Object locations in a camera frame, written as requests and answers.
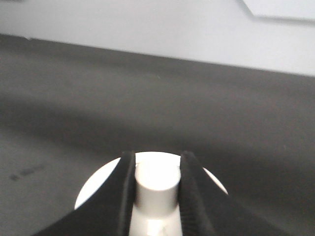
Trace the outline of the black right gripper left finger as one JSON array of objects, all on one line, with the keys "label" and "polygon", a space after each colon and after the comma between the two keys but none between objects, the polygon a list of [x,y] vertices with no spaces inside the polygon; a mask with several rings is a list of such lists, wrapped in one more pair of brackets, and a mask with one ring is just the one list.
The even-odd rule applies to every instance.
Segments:
[{"label": "black right gripper left finger", "polygon": [[127,236],[135,200],[135,152],[123,152],[116,167],[80,207],[38,236]]}]

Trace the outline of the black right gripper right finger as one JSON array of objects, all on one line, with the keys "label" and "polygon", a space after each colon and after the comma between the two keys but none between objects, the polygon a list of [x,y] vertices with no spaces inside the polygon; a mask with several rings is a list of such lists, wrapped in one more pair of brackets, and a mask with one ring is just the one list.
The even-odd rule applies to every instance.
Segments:
[{"label": "black right gripper right finger", "polygon": [[286,236],[222,191],[193,152],[180,160],[180,218],[185,236]]}]

